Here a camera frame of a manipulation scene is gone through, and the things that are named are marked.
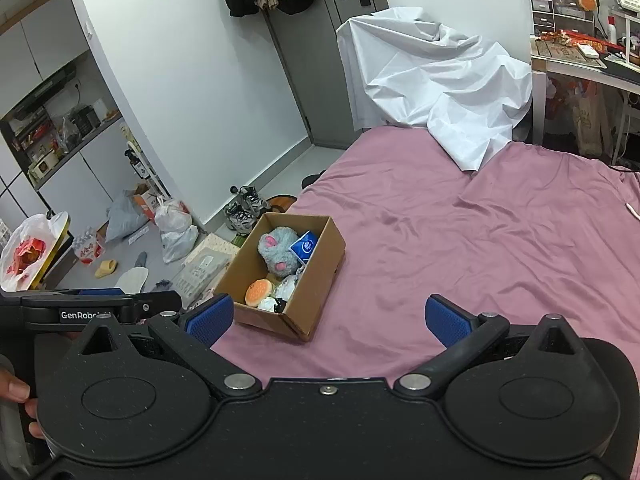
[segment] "finger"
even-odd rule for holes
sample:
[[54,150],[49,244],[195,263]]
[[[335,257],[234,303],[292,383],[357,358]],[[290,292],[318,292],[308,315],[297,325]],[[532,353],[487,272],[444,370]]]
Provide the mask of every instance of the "finger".
[[12,376],[8,370],[0,369],[0,397],[14,402],[24,402],[31,391],[27,383]]
[[31,433],[35,438],[44,438],[40,425],[37,422],[32,422],[29,425],[29,433]]
[[24,404],[24,411],[27,412],[31,418],[36,418],[38,411],[38,399],[29,399]]

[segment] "gray plush toy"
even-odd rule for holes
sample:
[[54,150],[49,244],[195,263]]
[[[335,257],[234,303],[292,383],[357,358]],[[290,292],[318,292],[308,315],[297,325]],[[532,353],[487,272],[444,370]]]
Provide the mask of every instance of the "gray plush toy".
[[289,251],[296,240],[298,235],[291,227],[276,227],[260,237],[258,252],[267,262],[267,269],[271,274],[284,278],[295,274],[300,268],[296,255]]

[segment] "pink fabric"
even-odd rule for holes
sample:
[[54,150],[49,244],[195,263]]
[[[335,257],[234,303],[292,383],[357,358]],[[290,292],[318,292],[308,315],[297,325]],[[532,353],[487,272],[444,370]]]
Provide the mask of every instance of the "pink fabric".
[[389,381],[443,347],[424,323],[442,294],[512,323],[566,316],[640,372],[640,187],[596,160],[512,142],[476,176],[423,129],[363,134],[291,209],[331,215],[346,256],[313,341],[234,324],[220,355],[270,377]]

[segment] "blue packet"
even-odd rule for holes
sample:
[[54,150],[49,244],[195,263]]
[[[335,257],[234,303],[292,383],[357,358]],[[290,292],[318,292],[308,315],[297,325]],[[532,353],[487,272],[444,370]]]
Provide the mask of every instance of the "blue packet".
[[300,263],[306,265],[309,261],[309,258],[311,258],[311,253],[313,253],[317,243],[318,237],[311,231],[307,231],[300,238],[298,238],[298,240],[291,244],[289,251],[296,255],[296,258],[300,261]]

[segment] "white cabinet door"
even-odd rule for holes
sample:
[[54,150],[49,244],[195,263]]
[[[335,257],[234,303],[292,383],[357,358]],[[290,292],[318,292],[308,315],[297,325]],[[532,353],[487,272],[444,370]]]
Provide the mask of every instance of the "white cabinet door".
[[0,218],[11,231],[15,231],[27,218],[8,191],[0,195]]
[[25,16],[22,26],[44,79],[89,49],[71,0],[49,0]]
[[69,213],[74,236],[107,221],[111,199],[79,153],[44,183],[40,193],[54,213]]
[[0,135],[0,178],[2,178],[5,184],[10,184],[19,173],[20,166],[18,166],[18,163],[15,161],[14,154],[9,150],[9,146],[4,140],[4,137]]
[[120,124],[123,122],[112,124],[80,150],[112,200],[115,200],[123,189],[136,189],[140,182],[129,164],[129,159],[124,156],[128,146],[120,132]]
[[33,189],[29,179],[23,173],[9,186],[9,191],[14,196],[20,208],[27,216],[47,213],[47,206]]
[[0,78],[0,117],[42,83],[20,23],[0,36]]

